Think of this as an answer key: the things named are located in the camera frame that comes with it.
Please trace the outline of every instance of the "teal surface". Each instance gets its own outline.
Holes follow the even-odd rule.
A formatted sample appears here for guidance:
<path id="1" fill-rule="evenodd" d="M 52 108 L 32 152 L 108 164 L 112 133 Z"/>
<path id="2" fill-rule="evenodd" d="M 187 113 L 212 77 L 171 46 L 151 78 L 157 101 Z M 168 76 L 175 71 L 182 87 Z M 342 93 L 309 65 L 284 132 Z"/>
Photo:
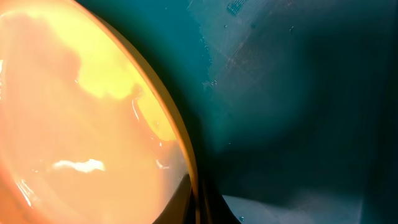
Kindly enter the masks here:
<path id="1" fill-rule="evenodd" d="M 243 223 L 392 223 L 367 195 L 395 0 L 78 2 L 153 66 Z"/>

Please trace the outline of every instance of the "dark green surface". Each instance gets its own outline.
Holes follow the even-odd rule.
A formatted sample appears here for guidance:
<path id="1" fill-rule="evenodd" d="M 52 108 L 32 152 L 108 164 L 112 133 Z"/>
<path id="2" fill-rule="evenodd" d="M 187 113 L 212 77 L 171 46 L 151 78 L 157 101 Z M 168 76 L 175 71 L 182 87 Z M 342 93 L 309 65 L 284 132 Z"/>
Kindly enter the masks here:
<path id="1" fill-rule="evenodd" d="M 78 2 L 153 66 L 222 194 L 275 223 L 393 223 L 395 0 Z"/>

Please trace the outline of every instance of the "liquid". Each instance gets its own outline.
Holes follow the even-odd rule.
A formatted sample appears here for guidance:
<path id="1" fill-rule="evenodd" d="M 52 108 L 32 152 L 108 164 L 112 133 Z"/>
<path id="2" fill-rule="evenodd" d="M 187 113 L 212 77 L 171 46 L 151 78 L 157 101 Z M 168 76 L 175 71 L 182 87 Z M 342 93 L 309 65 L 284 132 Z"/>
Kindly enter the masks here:
<path id="1" fill-rule="evenodd" d="M 187 171 L 149 86 L 67 3 L 1 13 L 0 161 L 25 205 L 54 223 L 152 223 Z"/>

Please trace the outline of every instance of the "orange bowl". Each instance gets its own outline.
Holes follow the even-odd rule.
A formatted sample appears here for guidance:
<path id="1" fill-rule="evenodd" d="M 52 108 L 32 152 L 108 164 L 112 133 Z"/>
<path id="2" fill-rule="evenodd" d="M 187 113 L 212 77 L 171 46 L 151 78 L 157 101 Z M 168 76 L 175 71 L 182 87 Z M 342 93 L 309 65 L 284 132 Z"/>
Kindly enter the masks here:
<path id="1" fill-rule="evenodd" d="M 152 223 L 186 173 L 197 197 L 170 95 L 113 33 L 74 1 L 0 0 L 0 223 Z"/>

